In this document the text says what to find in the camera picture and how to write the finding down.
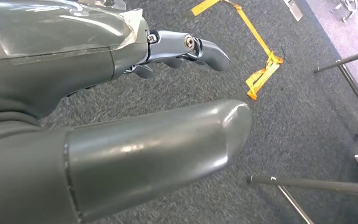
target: gray plastic cover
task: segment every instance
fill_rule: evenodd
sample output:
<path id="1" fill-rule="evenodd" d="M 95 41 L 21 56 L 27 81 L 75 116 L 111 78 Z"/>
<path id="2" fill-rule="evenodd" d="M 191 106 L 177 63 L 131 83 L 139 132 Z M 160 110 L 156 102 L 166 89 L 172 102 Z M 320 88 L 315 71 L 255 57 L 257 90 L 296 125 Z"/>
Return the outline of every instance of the gray plastic cover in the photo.
<path id="1" fill-rule="evenodd" d="M 0 1 L 0 59 L 120 49 L 137 38 L 142 10 L 117 13 L 67 0 Z"/>

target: carpet floor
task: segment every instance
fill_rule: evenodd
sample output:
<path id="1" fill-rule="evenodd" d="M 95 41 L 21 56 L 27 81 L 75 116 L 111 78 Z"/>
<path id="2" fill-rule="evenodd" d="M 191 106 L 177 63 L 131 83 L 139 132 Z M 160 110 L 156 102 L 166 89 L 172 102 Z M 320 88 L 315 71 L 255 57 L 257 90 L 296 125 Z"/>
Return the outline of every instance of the carpet floor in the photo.
<path id="1" fill-rule="evenodd" d="M 286 62 L 258 93 L 244 80 L 266 55 L 232 6 L 219 2 L 195 17 L 201 0 L 128 0 L 144 9 L 153 29 L 188 32 L 217 43 L 231 67 L 215 72 L 187 64 L 153 66 L 156 77 L 135 74 L 64 98 L 45 128 L 121 119 L 224 98 L 253 111 L 251 135 L 233 166 L 171 194 L 100 220 L 100 224 L 286 224 L 300 217 L 273 186 L 248 185 L 250 174 L 358 182 L 358 100 L 338 69 L 312 70 L 339 58 L 305 0 L 296 22 L 283 1 L 236 0 L 267 45 Z M 358 224 L 358 196 L 288 188 L 315 223 Z"/>

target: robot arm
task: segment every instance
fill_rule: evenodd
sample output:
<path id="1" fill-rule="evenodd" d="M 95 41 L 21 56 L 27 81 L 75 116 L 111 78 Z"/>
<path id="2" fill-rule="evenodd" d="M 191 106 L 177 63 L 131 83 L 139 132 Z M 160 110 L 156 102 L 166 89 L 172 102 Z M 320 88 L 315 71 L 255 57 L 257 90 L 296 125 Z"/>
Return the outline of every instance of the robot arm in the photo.
<path id="1" fill-rule="evenodd" d="M 211 175 L 243 149 L 252 114 L 236 100 L 37 126 L 80 89 L 132 72 L 152 77 L 149 63 L 229 66 L 212 42 L 137 24 L 70 1 L 0 1 L 0 224 L 93 221 Z"/>

